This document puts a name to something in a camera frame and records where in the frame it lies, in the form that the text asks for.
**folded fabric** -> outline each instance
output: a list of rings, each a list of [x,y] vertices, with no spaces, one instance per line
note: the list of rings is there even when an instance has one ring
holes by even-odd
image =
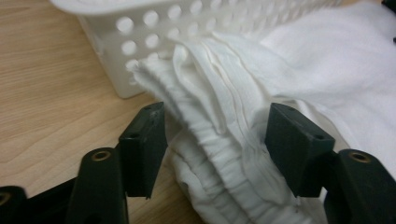
[[[362,2],[279,26],[260,43],[214,33],[177,42],[171,60],[140,62],[136,81],[172,117],[167,159],[203,220],[326,223],[321,202],[295,199],[270,159],[272,102],[298,108],[336,150],[369,152],[395,177],[394,36],[394,15]]]

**wood grain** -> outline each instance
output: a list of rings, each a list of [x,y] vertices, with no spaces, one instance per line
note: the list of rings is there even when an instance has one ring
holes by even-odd
[[[116,95],[76,17],[48,0],[0,0],[0,186],[34,196],[74,177],[153,102]],[[202,223],[164,167],[152,199],[128,203],[131,223]]]

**white plastic basket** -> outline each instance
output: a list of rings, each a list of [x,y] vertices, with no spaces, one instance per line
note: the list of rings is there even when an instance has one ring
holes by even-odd
[[[122,98],[142,90],[131,67],[139,59],[166,57],[172,38],[212,31],[255,37],[340,0],[51,0],[76,14]]]

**screw hole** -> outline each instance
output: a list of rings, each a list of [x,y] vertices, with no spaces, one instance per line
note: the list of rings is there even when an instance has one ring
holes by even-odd
[[[366,155],[361,154],[359,152],[351,152],[349,153],[349,157],[355,161],[369,163],[371,160]]]
[[[111,153],[109,151],[98,151],[92,155],[93,161],[104,161],[109,158]]]
[[[0,206],[7,203],[11,198],[11,194],[8,192],[0,192]]]

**white fabric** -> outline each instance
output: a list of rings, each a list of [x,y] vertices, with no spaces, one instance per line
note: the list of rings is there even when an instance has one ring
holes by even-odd
[[[369,152],[395,177],[394,36],[394,15],[364,2],[307,15],[260,43],[213,34],[178,43],[172,60],[139,63],[136,80],[182,127],[168,160],[203,220],[326,223],[319,200],[293,198],[262,142],[272,102],[298,108],[336,150]]]

